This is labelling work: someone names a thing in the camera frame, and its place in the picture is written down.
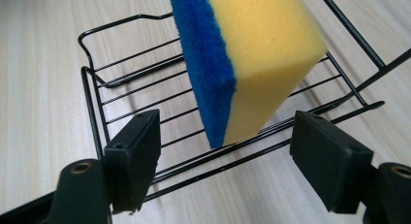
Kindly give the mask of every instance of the black wire rack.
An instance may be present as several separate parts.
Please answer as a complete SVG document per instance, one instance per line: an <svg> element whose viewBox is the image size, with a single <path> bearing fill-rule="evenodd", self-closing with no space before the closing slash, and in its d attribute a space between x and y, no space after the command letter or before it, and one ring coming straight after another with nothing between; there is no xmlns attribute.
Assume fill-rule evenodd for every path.
<svg viewBox="0 0 411 224"><path fill-rule="evenodd" d="M374 51L374 49L360 34L360 32L350 22L350 20L335 5L335 3L332 0L324 0L324 2L329 6L331 11L335 14L335 16L347 29L347 31L356 40L358 45L368 55L368 57L375 64L375 67L377 69L377 72L374 75L369 77L360 85L355 86L344 73L341 66L337 63L332 53L328 52L326 56L315 66L313 71L316 71L316 73L319 74L329 76L311 84L302 84L301 86L299 86L298 90L296 90L290 95L291 99L292 97L297 95L301 95L307 92L313 92L313 90L315 90L316 87L322 86L325 83L335 83L339 89L341 89L341 84L343 84L343 86L345 87L343 89L343 95L341 95L337 99L333 99L331 101L322 103L316 106L315 108L309 110L310 112L316 114L324 114L326 112L330 112L331 110L337 109L349 100L354 100L355 102L357 102L359 104L359 108L355 108L351 112L348 112L332 120L333 123L338 123L358 114L361 114L363 112L367 112L384 105L383 101L368 104L365 101L364 97L360 94L360 92L363 91L365 88L369 87L375 81L381 79L391 70L396 68L398 65L409 59L411 57L411 49L407 50L405 53L400 55L398 58L394 59L389 64L385 64L384 61L379 57L379 55ZM115 105L116 102L122 102L124 101L124 99L131 99L131 97L143 95L147 89L156 89L160 86L167 87L167 85L170 85L170 83L173 82L173 80L175 80L176 78L187 78L187 71L184 68L184 57L181 52L178 52L175 55L169 55L165 59L160 59L158 61L155 61L154 63L151 63L141 68L136 68L136 66L134 66L131 68L131 71L127 73L124 73L124 71L123 73L120 73L118 72L118 70L114 70L114 67L123 67L122 65L124 65L127 61L134 60L136 58L142 58L157 50L162 50L171 45L179 44L179 38L176 35L175 38L170 39L156 47L141 50L135 54L123 57L122 59L105 63L105 65L99 67L95 66L96 61L94 60L89 49L85 45L84 39L91 35L95 35L99 32L108 31L109 29L114 29L122 24L133 21L164 21L166 19L171 18L173 18L172 13L165 14L162 16L136 15L121 19L119 21L107 25L103 25L101 27L91 29L89 31L82 33L79 36L79 44L84 50L89 62L88 67L84 66L81 68L81 76L84 85L88 112L90 115L91 128L93 131L95 147L99 159L103 157L103 145L107 144L115 135L115 133L118 132L123 125L125 125L126 120L128 118L131 118L133 115L149 109L170 109L171 106L168 104L169 102L180 97L193 96L193 92L191 87L186 87L185 89L182 89L176 92L175 94L161 97L160 99L158 99L158 101L155 101L150 104L145 104L143 106L138 106L137 108L133 106L133 109L127 110L124 113L113 118L109 118L108 113L110 112L110 107L113 107L113 104ZM107 76L107 71L110 71L109 74L111 75L108 79L103 78L102 75L106 72ZM162 73L165 71L168 71L168 73L161 76ZM127 89L124 89L124 86L129 86L133 82L145 80L146 78L150 78L150 82L137 85L134 88L127 87ZM105 94L107 92L110 93L111 91L115 91L112 92L112 94L114 95L110 98L107 98ZM164 117L161 120L161 125L166 125L173 122L176 123L176 125L178 126L178 123L181 120L181 118L184 118L185 116L192 114L198 115L198 108L195 106L188 106L186 110L183 112L174 113L173 115ZM164 167L164 169L161 169L161 171L156 173L156 176L152 184L160 183L161 181L164 181L173 176L177 176L189 170L198 168L203 164L211 162L222 156L229 155L230 153L233 153L242 148L246 148L266 138L272 138L272 136L275 136L275 134L290 129L293 126L293 122L294 118L290 116L289 118L284 118L280 121L276 121L275 123L268 124L267 126L265 126L264 129L262 129L258 133L256 137L245 142L226 145L221 148L213 150L200 150L194 156L190 155L189 158L182 158L180 162ZM165 148L169 149L177 144L179 145L179 147L181 145L186 145L186 147L192 147L192 145L189 145L192 142L189 142L188 144L186 144L185 142L203 134L204 129L200 128L198 130L191 130L191 132L184 133L182 134L182 136L175 136L173 139L168 140L166 143L162 144L162 150L164 150ZM238 166L240 164L258 158L262 155L270 153L289 143L290 139L281 140L276 143L272 143L272 141L270 141L270 144L268 144L266 147L259 149L258 151L252 152L244 157L240 157L237 160L232 160L232 162L226 165L217 166L213 170L199 173L196 176L192 176L191 178L184 179L180 182L168 185L166 188L163 188L161 190L154 191L147 195L145 200L150 201L152 199L173 192L177 189L195 183L209 176L213 176L221 172L227 171L235 166Z"/></svg>

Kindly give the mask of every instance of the wooden surface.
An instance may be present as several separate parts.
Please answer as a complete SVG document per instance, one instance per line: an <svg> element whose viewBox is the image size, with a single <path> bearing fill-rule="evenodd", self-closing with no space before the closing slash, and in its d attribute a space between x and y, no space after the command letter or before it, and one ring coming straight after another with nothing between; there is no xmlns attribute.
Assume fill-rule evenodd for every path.
<svg viewBox="0 0 411 224"><path fill-rule="evenodd" d="M353 83L359 84L375 73L373 64L322 1L304 1L322 26L330 51ZM335 2L386 63L411 47L411 0ZM59 172L67 164L96 157L79 72L87 61L77 43L78 35L127 16L160 15L170 11L169 0L0 0L0 213L55 189ZM162 23L160 28L132 24L121 31L124 33L114 31L99 36L105 40L103 44L91 44L92 50L100 53L100 62L124 57L129 51L139 51L176 34L172 20ZM142 32L144 37L129 39ZM141 66L147 61L158 60L161 53L179 50L178 45L172 46L168 51L133 63ZM374 166L388 161L411 164L410 67L408 60L362 92L368 103L384 100L385 106L338 124L375 151ZM183 68L184 64L180 64L172 70ZM311 84L324 74L309 74L302 84ZM136 100L149 102L186 87L189 87L187 78L180 78L168 87L147 90L148 93L108 108L109 116L133 108ZM336 88L322 86L287 101L270 122L290 117L289 107L308 109L324 100L337 98L346 90L342 82L338 82ZM162 115L172 115L190 106L195 106L195 101L192 95L187 95L176 104L162 107ZM325 117L333 118L358 107L358 102L352 100ZM184 131L201 128L198 115L193 114L162 127L162 141L166 143ZM153 189L232 162L289 136L290 131L285 131L171 178ZM359 208L357 215L328 213L288 150L285 146L150 201L134 216L127 213L115 216L114 223L361 223L364 206ZM200 135L163 150L159 167L206 151L205 136Z"/></svg>

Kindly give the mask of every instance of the metal wire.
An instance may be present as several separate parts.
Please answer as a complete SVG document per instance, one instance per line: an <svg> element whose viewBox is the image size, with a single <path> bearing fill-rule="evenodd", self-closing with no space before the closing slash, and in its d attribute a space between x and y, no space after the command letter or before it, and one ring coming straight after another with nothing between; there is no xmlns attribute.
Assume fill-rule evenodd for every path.
<svg viewBox="0 0 411 224"><path fill-rule="evenodd" d="M327 65L332 65L331 70L336 72L336 75L334 76L330 76L326 79L317 81L314 84L310 84L298 91L293 92L292 94L290 94L289 97L293 97L295 95L301 94L303 92L307 92L307 91L312 91L315 87L324 85L325 83L330 83L330 82L336 82L336 81L343 81L346 85L346 87L350 90L346 95L336 98L333 101L330 101L326 104L322 104L312 110L310 110L310 112L316 113L316 114L323 114L326 113L330 110L336 109L337 107L339 107L340 105L342 105L343 103L345 103L346 101L350 100L351 98L355 97L361 107L359 109L353 110L351 112L348 112L346 114L344 114L341 117L336 118L333 123L338 123L340 121L343 121L347 118L351 118L353 116L356 116L358 114L361 114L363 112L367 112L369 110L372 109L376 109L382 105L384 105L384 102L376 102L373 103L371 105L369 105L365 99L362 97L362 95L360 94L360 92L368 87L371 83L379 80L381 77L383 77L384 75L386 75L388 72L390 72L391 70L393 70L395 67L397 67L398 65L400 65L401 63L403 63L405 60L407 60L410 56L411 56L411 51L407 50L405 53L403 53L399 58L397 58L396 60L394 60L392 63L390 63L389 65L385 65L385 63L381 60L381 58L378 56L378 54L376 54L376 52L372 49L372 47L364 40L363 36L361 36L361 34L359 33L359 31L357 31L357 29L355 29L355 27L351 24L351 22L348 20L348 18L343 14L343 12L341 12L338 7L335 5L335 3L332 0L324 0L329 7L331 8L332 12L335 13L335 15L337 16L337 18L344 24L344 26L347 28L347 30L353 35L353 37L356 39L356 41L359 43L359 45L363 48L363 50L365 50L365 52L370 56L371 60L375 63L375 65L377 66L377 68L379 69L379 71L372 76L371 78L369 78L368 80L366 80L364 83L360 84L359 86L355 86L350 79L348 78L348 76L344 73L343 69L339 66L339 64L337 63L337 61L334 59L334 57L332 56L332 54L330 52L327 53L327 56L324 57L323 59L321 59L318 63L319 64L324 64L324 63L328 63ZM192 92L192 88L188 88L185 90L182 90L180 92L177 92L174 95L170 95L164 99L160 99L156 102L153 102L151 104L145 105L141 108L138 109L134 109L130 112L126 112L123 113L113 119L107 120L106 119L106 111L107 109L109 109L108 104L112 104L115 103L119 100L121 100L122 98L125 97L129 97L131 95L139 95L141 92L144 92L147 88L149 87L153 87L156 85L163 85L164 82L169 81L171 79L180 77L180 76L184 76L187 71L183 70L183 71L179 71L179 72L175 72L172 75L166 76L162 79L159 80L155 80L149 84L140 86L136 89L132 89L129 90L127 92L124 92L122 94L119 94L113 98L110 98L106 101L103 101L101 98L101 92L102 90L105 89L111 89L114 87L118 87L121 86L123 84L128 84L130 81L132 80L138 80L140 78L143 77L147 77L147 76L151 76L153 75L154 72L159 72L162 70L168 70L169 68L171 68L172 65L176 64L176 63L181 63L183 61L183 55L182 54L177 54L175 56L169 57L165 60L156 62L152 65L146 66L144 68L140 68L140 69L136 69L134 70L132 73L114 78L112 80L108 80L108 81L104 81L101 77L98 76L98 73L102 72L102 71L106 71L109 70L110 67L114 66L114 65L120 65L121 63L124 63L130 59L136 58L136 57L140 57L143 56L147 53L150 53L154 50L158 50L160 48L164 48L172 43L177 43L179 41L179 38L174 38L171 39L169 41L167 41L164 44L158 45L154 48L149 48L146 50L143 50L141 52L138 53L134 53L131 54L128 57L125 57L123 59L114 61L112 63L109 63L107 65L104 65L98 69L94 68L94 62L93 62L93 58L91 57L90 52L88 51L87 47L85 46L85 44L83 43L83 39L86 38L89 35L95 34L97 32L102 32L105 31L107 29L111 29L114 28L115 26L130 22L130 21L138 21L139 19L151 19L152 21L162 21L165 18L169 18L173 16L173 14L166 14L163 16L149 16L149 15L137 15L137 16L132 16L132 17L128 17L125 19L121 19L119 21L89 30L84 32L83 34L81 34L79 36L79 44L81 45L81 47L83 48L85 54L87 55L88 61L89 61L89 67L83 67L81 69L81 75L82 75L82 79L83 79L83 85L84 85L84 91L85 91L85 96L86 96L86 101L87 101L87 107L88 107L88 111L90 114L90 121L91 121L91 127L92 127L92 131L93 131L93 137L94 137L94 142L96 145L96 152L97 152L97 156L99 159L101 159L103 157L103 149L102 149L102 143L101 143L101 136L100 136L100 132L99 129L103 129L104 131L104 136L106 139L106 143L108 143L111 139L111 136L109 134L109 130L108 130L108 125L113 124L123 118L126 118L128 116L137 114L138 112L142 112L146 109L150 109L153 108L155 106L161 105L161 104L165 104L167 102L170 102L172 99L175 99L177 97L180 96L184 96L184 95L188 95L189 93ZM87 75L89 75L91 77L91 84L88 81ZM171 121L178 121L180 118L182 118L185 115L191 114L193 112L197 112L198 108L187 108L186 111L183 111L181 113L177 113L173 116L170 116L168 118L165 118L164 120L161 121L161 124L166 124L169 123ZM267 137L270 137L276 133L279 133L281 131L284 131L286 129L289 129L293 126L294 123L294 118L290 117L287 119L284 119L282 121L279 121L275 124L270 125L269 127L261 130L258 135L250 140L244 141L242 143L238 143L238 144L232 144L232 145L227 145L218 149L214 149L214 150L210 150L208 152L203 152L199 155L196 155L192 158L186 159L180 163L177 163L175 165L170 166L169 168L166 168L160 172L158 172L154 178L154 180L152 181L152 184L155 183L159 183L167 178L182 174L188 170L197 168L202 166L203 164L210 162L212 160L215 160L219 157L222 157L224 155L230 154L236 150L239 150L241 148L247 147L248 145L251 145L253 143L256 143L262 139L265 139ZM199 130L193 130L192 133L187 133L182 137L179 138L175 138L174 140L168 142L168 143L164 143L162 145L162 148L165 147L171 147L177 143L180 143L182 141L185 141L189 138L193 138L195 136L198 136L200 134L202 134L205 130L204 129L199 129ZM233 167L236 167L240 164L243 164L245 162L248 162L252 159L258 158L262 155L265 155L269 152L272 152L284 145L287 145L290 142L290 140L286 140L283 141L281 143L278 144L273 144L271 146L266 147L263 150L260 150L258 152L255 152L253 154L250 154L248 156L245 156L243 158L240 158L239 160L236 160L232 163L229 163L223 167L220 168L216 168L214 170L208 171L206 173L200 174L198 176L194 176L191 177L189 179L186 179L180 183L177 183L175 185L172 185L168 188L165 188L163 190L157 191L153 194L148 195L145 200L146 201L150 201L152 199L158 198L162 195L168 194L172 191L175 191L176 189L180 189L184 186L187 186L189 184L195 183L201 179L207 178L209 176L213 176L216 174L219 174L221 172L225 172Z"/></svg>

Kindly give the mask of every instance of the yellow sponge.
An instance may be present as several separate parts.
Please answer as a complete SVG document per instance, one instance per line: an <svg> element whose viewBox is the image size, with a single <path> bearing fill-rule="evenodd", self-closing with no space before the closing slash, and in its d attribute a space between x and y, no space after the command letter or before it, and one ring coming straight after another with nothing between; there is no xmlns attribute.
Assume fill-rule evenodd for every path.
<svg viewBox="0 0 411 224"><path fill-rule="evenodd" d="M300 0L172 0L172 4L212 147L255 136L327 50ZM214 59L220 53L225 54L223 59ZM221 63L225 57L229 66ZM230 91L230 85L231 96L219 98L218 93ZM213 117L224 109L229 111L223 114L226 119Z"/></svg>

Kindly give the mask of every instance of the sponge holder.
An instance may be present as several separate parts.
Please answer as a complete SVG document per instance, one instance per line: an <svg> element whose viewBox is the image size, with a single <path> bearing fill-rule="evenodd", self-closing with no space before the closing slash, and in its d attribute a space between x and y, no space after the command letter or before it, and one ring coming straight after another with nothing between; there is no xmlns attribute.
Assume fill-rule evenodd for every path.
<svg viewBox="0 0 411 224"><path fill-rule="evenodd" d="M384 61L379 57L379 55L374 51L374 49L369 45L369 43L364 39L364 37L360 34L360 32L354 27L354 25L350 22L350 20L344 15L343 12L340 11L340 9L335 5L335 3L332 0L324 0L324 2L329 6L331 11L335 14L335 16L340 20L340 22L344 25L344 27L347 29L347 31L353 36L353 38L356 40L358 45L364 50L364 52L368 55L370 60L375 64L375 67L377 68L377 72L369 77L367 80L363 81L360 85L355 86L348 76L345 74L344 70L341 68L341 66L337 63L335 58L333 57L331 52L328 52L326 56L320 60L318 65L319 67L322 67L322 64L327 64L326 67L327 70L333 70L334 74L328 78L325 78L323 80L316 81L313 84L306 85L299 90L296 90L293 92L290 97L296 96L298 94L302 94L304 92L309 92L310 90L312 91L315 87L321 86L325 83L330 83L330 82L342 82L344 86L346 86L348 92L346 92L345 95L334 99L332 101L326 102L324 104L321 104L317 106L314 109L309 110L309 112L313 112L316 114L324 114L326 112L329 112L331 110L337 109L340 107L342 104L346 103L348 100L351 100L352 98L357 100L358 103L360 104L359 108L355 108L354 110L338 117L335 118L332 122L333 123L338 123L343 120L346 120L348 118L351 118L353 116L359 115L363 112L367 112L376 108L381 107L384 105L383 101L375 102L373 104L368 104L364 97L360 94L361 91L363 91L365 88L369 87L371 84L373 84L375 81L381 79L383 76L385 76L387 73L389 73L391 70L396 68L398 65L406 61L408 58L411 57L411 49L407 50L405 53L400 55L398 58L393 60L389 64L385 64ZM125 112L117 116L116 118L113 119L108 119L107 113L110 112L110 107L115 107L115 102L119 102L121 99L127 98L131 95L136 95L136 93L142 93L144 92L147 88L153 88L156 86L164 86L166 82L175 79L177 77L182 77L186 76L186 70L180 70L180 71L172 71L171 73L168 73L166 76L163 77L158 77L158 73L161 73L162 71L170 70L170 68L174 67L175 65L180 65L183 63L183 55L182 53L177 53L175 55L168 56L166 59L161 59L159 61L156 61L153 64L144 66L142 68L139 68L137 70L133 70L130 73L117 73L116 71L112 72L112 75L114 75L113 78L110 78L109 80L104 80L101 76L100 73L103 71L107 71L109 69L112 69L114 66L122 66L125 65L125 63L129 60L139 58L139 57L144 57L148 55L151 52L155 52L157 50L162 50L172 44L178 44L179 38L176 36L175 38L160 44L156 47L153 48L148 48L145 50L142 50L138 53L135 53L133 55L124 57L120 60L115 60L111 63L107 63L104 66L100 66L98 68L95 68L96 62L94 58L92 57L89 49L84 43L84 39L87 38L88 36L94 35L99 32L104 32L108 31L109 29L114 29L122 24L133 22L133 21L141 21L141 20L149 20L149 21L164 21L166 19L172 18L173 14L165 14L162 16L149 16L149 15L136 15L136 16L131 16L128 18L121 19L116 22L112 22L110 24L103 25L101 27L97 27L94 29L91 29L89 31L86 31L82 33L79 36L79 44L84 50L89 65L88 66L83 66L81 68L81 76L82 76L82 81L83 81L83 86L84 86L84 92L85 92L85 98L86 98L86 103L88 107L88 112L90 116L90 121L91 121L91 128L93 132L93 138L94 138L94 143L96 147L96 152L97 152L97 157L99 159L102 159L103 157L103 145L106 145L114 136L114 134L109 131L109 126L113 125L116 122L119 122L120 120L124 120L126 118L130 118L133 115L146 111L148 109L156 108L159 106L167 106L167 102L171 101L172 99L175 99L180 96L186 96L190 93L192 93L192 88L187 88L185 90L182 90L180 92L177 92L176 94L163 97L162 99L151 103L147 104L143 107L139 107L138 109L135 108L131 110L130 112ZM152 77L152 80L150 80L150 83L144 84L140 87L137 87L132 90L127 90L125 92L124 89L117 89L121 88L127 84L129 84L132 81L135 80L140 80L142 78L146 77ZM108 100L104 100L102 93L105 92L105 90L121 90L122 92L118 93L115 97L110 98ZM177 113L173 116L169 116L165 119L161 120L161 124L166 124L170 121L179 121L183 116L197 112L198 108L189 108L184 112ZM224 155L228 155L232 152L235 152L236 150L240 150L241 148L247 147L248 145L251 145L255 142L261 141L262 139L271 137L281 131L284 131L286 129L289 129L293 126L294 123L294 118L289 117L285 118L281 121L278 121L274 124L271 124L264 129L262 129L259 134L245 142L238 143L238 144L232 144L232 145L227 145L221 148L213 149L213 150L208 150L205 152L201 152L200 154L191 157L189 159L184 159L181 162L178 162L172 166L169 166L160 172L157 172L155 175L155 178L152 182L152 184L159 183L167 178L177 176L179 174L182 174L184 172L187 172L188 170L195 169L200 167L201 165L208 163L214 159L217 159L219 157L222 157ZM118 124L118 131L121 129L121 124ZM162 145L162 148L164 147L173 147L175 144L181 144L181 142L186 141L190 138L193 138L195 136L199 136L201 134L204 134L204 129L200 130L195 130L190 133L184 134L182 137L175 138L172 141L169 141L165 144ZM204 178L207 178L209 176L213 176L216 174L219 174L221 172L227 171L235 166L238 166L240 164L246 163L252 159L258 158L262 155L265 155L267 153L270 153L282 146L285 146L290 143L290 139L285 140L285 141L280 141L279 143L276 144L271 144L267 145L265 148L253 152L247 156L241 157L237 160L234 160L233 162L230 162L224 166L221 167L216 167L213 170L207 171L200 173L197 176L193 176L188 179L184 179L183 181L177 182L175 184L169 185L168 187L152 192L151 194L147 195L145 200L149 201L155 198L158 198L162 195L165 195L167 193L173 192L176 189L182 188L184 186L187 186L189 184L195 183L199 180L202 180Z"/></svg>

